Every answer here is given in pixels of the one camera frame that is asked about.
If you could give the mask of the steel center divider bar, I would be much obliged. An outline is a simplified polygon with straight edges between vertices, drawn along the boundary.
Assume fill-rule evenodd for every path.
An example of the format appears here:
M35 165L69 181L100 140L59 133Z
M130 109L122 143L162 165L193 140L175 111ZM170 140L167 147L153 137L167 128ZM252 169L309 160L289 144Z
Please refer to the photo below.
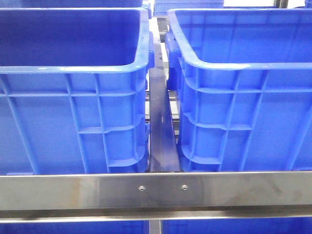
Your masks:
M149 71L150 171L179 172L180 165L157 18L150 20L150 29L153 32L155 49L155 67Z

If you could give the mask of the left blue plastic crate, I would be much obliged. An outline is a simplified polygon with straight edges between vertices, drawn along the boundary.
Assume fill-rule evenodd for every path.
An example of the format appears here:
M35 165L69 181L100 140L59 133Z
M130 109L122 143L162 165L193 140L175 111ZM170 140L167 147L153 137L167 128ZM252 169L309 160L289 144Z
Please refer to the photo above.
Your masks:
M142 8L0 10L0 173L142 173L153 35Z

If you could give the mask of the blue plastic crate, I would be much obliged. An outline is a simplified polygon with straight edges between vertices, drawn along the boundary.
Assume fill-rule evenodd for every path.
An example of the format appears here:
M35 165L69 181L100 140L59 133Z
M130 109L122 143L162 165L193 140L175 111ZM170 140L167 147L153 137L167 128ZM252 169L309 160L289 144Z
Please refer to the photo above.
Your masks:
M172 9L168 19L182 170L309 171L311 9Z
M153 35L142 8L0 10L0 173L142 173Z

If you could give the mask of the right blue plastic crate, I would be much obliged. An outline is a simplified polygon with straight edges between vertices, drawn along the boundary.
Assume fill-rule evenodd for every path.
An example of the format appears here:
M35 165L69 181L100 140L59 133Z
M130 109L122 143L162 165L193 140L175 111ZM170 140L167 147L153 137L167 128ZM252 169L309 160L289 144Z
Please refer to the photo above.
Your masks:
M311 9L172 9L168 19L182 170L309 171Z

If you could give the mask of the far middle blue crate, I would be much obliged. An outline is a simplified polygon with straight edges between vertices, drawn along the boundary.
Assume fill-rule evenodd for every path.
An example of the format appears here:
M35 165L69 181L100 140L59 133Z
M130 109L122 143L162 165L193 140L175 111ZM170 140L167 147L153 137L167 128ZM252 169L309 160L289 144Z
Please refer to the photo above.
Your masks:
M155 0L154 16L166 16L170 9L223 8L223 0Z

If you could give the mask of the lower left blue crate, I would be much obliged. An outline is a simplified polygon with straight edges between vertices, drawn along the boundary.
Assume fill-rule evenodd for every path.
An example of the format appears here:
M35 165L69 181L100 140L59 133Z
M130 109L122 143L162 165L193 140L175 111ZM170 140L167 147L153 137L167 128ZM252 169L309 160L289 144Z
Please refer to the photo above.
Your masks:
M2 234L147 234L147 221L7 223Z

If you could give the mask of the lower right blue crate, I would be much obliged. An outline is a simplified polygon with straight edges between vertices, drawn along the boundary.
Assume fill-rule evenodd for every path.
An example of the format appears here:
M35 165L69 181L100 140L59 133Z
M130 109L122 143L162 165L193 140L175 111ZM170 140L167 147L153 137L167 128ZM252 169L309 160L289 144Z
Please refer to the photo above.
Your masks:
M312 219L246 218L165 220L165 234L310 234Z

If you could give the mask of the far left blue crate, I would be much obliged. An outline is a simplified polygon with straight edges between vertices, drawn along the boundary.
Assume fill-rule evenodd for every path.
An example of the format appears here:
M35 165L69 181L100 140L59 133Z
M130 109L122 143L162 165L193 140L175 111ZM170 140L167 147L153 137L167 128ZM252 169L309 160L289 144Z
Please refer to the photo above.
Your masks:
M13 0L11 5L22 8L143 8L152 18L151 4L147 0Z

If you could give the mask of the right rail screw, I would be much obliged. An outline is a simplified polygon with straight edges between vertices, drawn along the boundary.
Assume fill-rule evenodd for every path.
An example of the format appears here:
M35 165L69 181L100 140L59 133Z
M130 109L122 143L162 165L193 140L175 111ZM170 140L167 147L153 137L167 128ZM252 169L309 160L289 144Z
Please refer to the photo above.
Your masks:
M188 189L188 185L184 184L184 185L182 185L182 186L181 186L181 188L182 188L182 190L184 190L184 191L185 191L185 190L187 190L187 189Z

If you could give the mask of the steel vertical post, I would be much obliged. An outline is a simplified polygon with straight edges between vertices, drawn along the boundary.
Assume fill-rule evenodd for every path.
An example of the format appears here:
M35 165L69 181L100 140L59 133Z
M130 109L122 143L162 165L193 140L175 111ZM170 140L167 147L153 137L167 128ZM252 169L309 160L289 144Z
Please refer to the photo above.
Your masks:
M149 234L162 234L162 220L149 221Z

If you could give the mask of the steel front shelf rail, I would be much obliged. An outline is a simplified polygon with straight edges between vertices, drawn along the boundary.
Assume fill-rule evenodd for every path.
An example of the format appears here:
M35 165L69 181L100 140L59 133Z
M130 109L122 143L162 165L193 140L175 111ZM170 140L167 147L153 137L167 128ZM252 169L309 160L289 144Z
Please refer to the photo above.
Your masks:
M2 223L309 217L312 174L2 176Z

